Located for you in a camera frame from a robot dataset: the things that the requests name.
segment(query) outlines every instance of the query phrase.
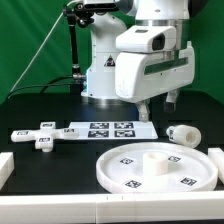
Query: white edge barrier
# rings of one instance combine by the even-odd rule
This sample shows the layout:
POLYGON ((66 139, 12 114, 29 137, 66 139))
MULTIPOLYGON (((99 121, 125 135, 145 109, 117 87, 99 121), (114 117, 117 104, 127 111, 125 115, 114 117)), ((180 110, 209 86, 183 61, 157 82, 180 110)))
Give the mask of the white edge barrier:
POLYGON ((116 223, 224 219, 224 191, 1 196, 1 224, 116 223))

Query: white circular tray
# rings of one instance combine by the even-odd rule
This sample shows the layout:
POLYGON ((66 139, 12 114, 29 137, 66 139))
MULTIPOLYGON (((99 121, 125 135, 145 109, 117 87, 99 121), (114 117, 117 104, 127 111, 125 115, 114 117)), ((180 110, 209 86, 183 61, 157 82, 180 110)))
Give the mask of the white circular tray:
POLYGON ((97 161, 97 179, 111 193, 185 192, 214 190, 218 170, 207 155, 168 143, 135 143, 104 153, 97 161), (166 174, 143 173, 143 155, 168 155, 166 174))

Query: white cup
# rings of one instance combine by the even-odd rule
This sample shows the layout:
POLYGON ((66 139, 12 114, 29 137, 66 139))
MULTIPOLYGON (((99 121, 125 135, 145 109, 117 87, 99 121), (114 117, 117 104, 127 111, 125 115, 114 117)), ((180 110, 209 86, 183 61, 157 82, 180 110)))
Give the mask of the white cup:
POLYGON ((190 148, 197 147, 201 142, 200 131, 195 127, 187 125, 170 126, 166 130, 166 134, 171 142, 190 148))
POLYGON ((143 173, 147 176, 160 176, 168 171, 168 155, 163 152, 150 152, 143 155, 143 173))

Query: green screen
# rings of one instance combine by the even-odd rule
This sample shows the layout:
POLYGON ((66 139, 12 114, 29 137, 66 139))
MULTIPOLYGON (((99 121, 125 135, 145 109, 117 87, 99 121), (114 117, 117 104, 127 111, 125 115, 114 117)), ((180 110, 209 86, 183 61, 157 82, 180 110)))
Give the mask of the green screen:
MULTIPOLYGON (((0 102, 3 102, 43 43, 62 12, 66 0, 0 0, 0 102)), ((191 19, 190 39, 196 53, 196 76, 186 90, 203 91, 224 103, 224 1, 210 0, 191 19)), ((114 13, 128 27, 133 17, 114 13)), ((77 28, 79 62, 82 73, 91 64, 89 28, 77 28)), ((67 20, 62 17, 48 42, 24 76, 19 87, 46 84, 71 75, 71 49, 67 20)), ((29 89, 39 92, 40 89, 29 89)), ((49 91, 69 91, 68 87, 49 91)))

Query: black tabletop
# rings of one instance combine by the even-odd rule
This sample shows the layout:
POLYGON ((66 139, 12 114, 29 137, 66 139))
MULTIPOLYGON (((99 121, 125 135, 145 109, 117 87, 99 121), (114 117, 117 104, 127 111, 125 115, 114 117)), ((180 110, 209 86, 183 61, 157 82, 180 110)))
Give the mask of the black tabletop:
MULTIPOLYGON (((169 142, 166 129, 185 124, 201 131, 198 150, 207 153, 209 147, 223 148, 224 105, 205 93, 181 92, 176 111, 169 114, 163 111, 164 100, 163 95, 151 99, 150 117, 159 138, 145 142, 169 142)), ((107 193, 96 180, 99 156, 116 146, 143 141, 55 140, 53 151, 43 153, 35 149, 33 141, 13 143, 10 136, 14 130, 37 130, 45 121, 55 121, 56 128, 66 128, 70 122, 77 121, 137 120, 138 112, 133 104, 103 107, 83 103, 79 96, 69 94, 12 96, 0 106, 0 152, 14 153, 15 170, 0 195, 107 193)), ((216 190, 220 189, 224 189, 221 183, 216 190)))

